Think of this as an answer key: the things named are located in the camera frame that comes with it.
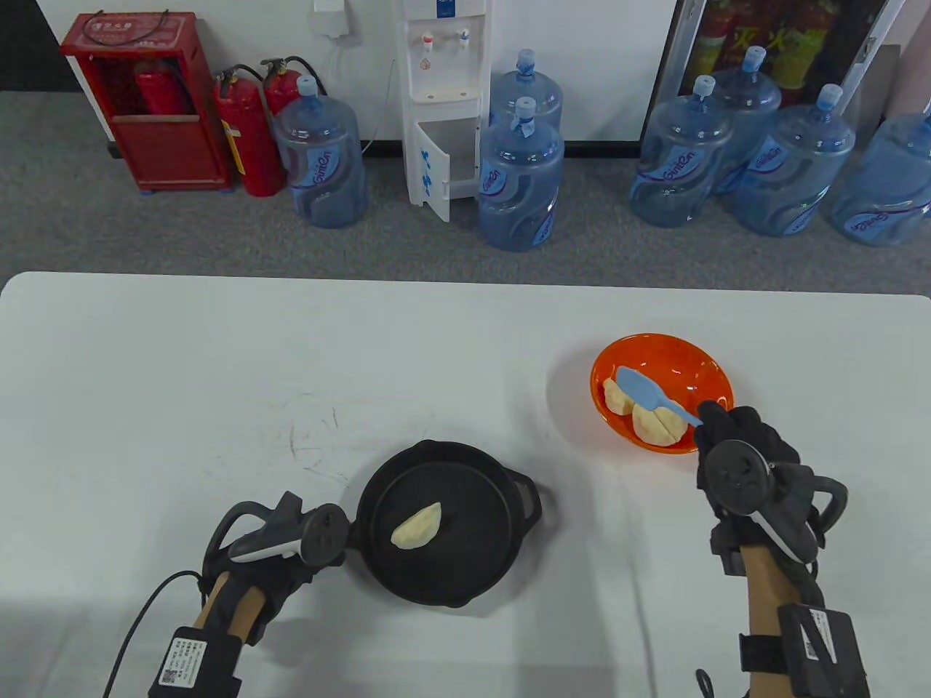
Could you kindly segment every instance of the pan handle loop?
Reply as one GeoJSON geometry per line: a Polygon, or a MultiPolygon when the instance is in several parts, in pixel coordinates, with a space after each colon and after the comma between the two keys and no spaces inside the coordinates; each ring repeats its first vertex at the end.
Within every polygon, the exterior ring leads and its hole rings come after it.
{"type": "Polygon", "coordinates": [[[517,485],[519,489],[527,492],[527,499],[530,500],[530,511],[527,511],[527,502],[524,501],[522,496],[520,497],[524,503],[523,535],[527,535],[527,532],[532,529],[533,526],[536,525],[536,522],[543,516],[543,502],[540,501],[540,491],[536,488],[536,483],[523,473],[518,473],[516,470],[511,470],[510,468],[505,468],[505,470],[511,480],[514,481],[514,484],[517,485]]]}

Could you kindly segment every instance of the red cabinet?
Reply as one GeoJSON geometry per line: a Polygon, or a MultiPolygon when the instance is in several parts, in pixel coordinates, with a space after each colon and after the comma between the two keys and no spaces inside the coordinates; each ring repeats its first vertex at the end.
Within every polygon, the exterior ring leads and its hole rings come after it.
{"type": "Polygon", "coordinates": [[[194,13],[78,15],[61,51],[77,59],[140,189],[232,187],[194,13]]]}

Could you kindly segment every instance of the fire extinguisher hose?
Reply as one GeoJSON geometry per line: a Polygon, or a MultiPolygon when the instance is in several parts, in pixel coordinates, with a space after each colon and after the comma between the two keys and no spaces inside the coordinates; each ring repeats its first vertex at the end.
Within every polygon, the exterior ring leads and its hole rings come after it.
{"type": "Polygon", "coordinates": [[[285,65],[288,65],[292,60],[297,60],[301,65],[307,69],[307,72],[314,76],[314,79],[317,80],[317,86],[320,88],[320,94],[323,96],[327,95],[327,89],[323,87],[323,80],[320,79],[320,76],[317,74],[317,71],[314,70],[313,66],[308,63],[306,60],[300,56],[288,56],[285,59],[285,65]]]}
{"type": "Polygon", "coordinates": [[[264,79],[265,86],[268,87],[269,83],[271,83],[272,79],[276,75],[284,74],[288,69],[288,63],[290,63],[292,60],[297,60],[299,63],[301,63],[306,71],[311,74],[315,80],[317,80],[317,88],[319,89],[320,94],[326,97],[327,89],[323,87],[323,80],[320,79],[320,76],[317,74],[317,71],[314,70],[314,67],[300,56],[288,56],[286,59],[260,60],[259,63],[261,65],[268,66],[268,74],[264,79]]]}
{"type": "Polygon", "coordinates": [[[226,96],[229,94],[230,85],[233,82],[233,78],[236,76],[237,70],[243,70],[247,73],[251,73],[259,83],[262,83],[262,76],[259,75],[253,68],[250,68],[244,63],[237,63],[232,65],[226,70],[222,70],[216,74],[217,82],[220,83],[220,97],[226,99],[226,96]]]}

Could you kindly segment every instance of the red fire extinguisher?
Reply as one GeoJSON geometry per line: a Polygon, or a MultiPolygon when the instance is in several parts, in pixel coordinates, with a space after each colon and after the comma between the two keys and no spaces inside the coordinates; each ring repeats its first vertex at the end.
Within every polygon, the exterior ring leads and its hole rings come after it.
{"type": "Polygon", "coordinates": [[[191,100],[182,77],[163,60],[143,60],[133,68],[149,114],[190,114],[191,100]]]}
{"type": "Polygon", "coordinates": [[[288,63],[296,60],[307,69],[308,74],[313,75],[317,80],[320,94],[326,95],[327,90],[323,87],[323,81],[317,75],[317,71],[310,67],[310,63],[300,56],[288,56],[286,59],[266,59],[262,60],[262,65],[268,66],[268,74],[265,76],[263,87],[265,90],[265,103],[268,104],[268,111],[272,116],[278,113],[286,106],[298,98],[297,79],[301,74],[293,71],[288,67],[288,63]]]}
{"type": "Polygon", "coordinates": [[[285,185],[284,168],[268,126],[259,85],[240,80],[238,70],[262,81],[262,76],[248,65],[237,63],[217,75],[213,99],[246,191],[253,196],[274,196],[285,185]]]}

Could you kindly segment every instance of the white table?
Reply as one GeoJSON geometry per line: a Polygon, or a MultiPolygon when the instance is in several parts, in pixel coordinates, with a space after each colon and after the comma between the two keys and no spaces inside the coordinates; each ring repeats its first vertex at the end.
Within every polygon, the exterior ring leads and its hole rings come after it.
{"type": "MultiPolygon", "coordinates": [[[[600,419],[606,344],[678,335],[851,490],[822,554],[876,696],[928,695],[931,302],[732,291],[28,274],[0,298],[0,695],[100,695],[154,586],[199,568],[223,512],[340,503],[423,437],[551,491],[518,564],[463,610],[325,570],[244,651],[256,698],[742,695],[745,582],[708,550],[695,458],[600,419]]],[[[115,696],[142,696],[191,580],[157,602],[115,696]]]]}

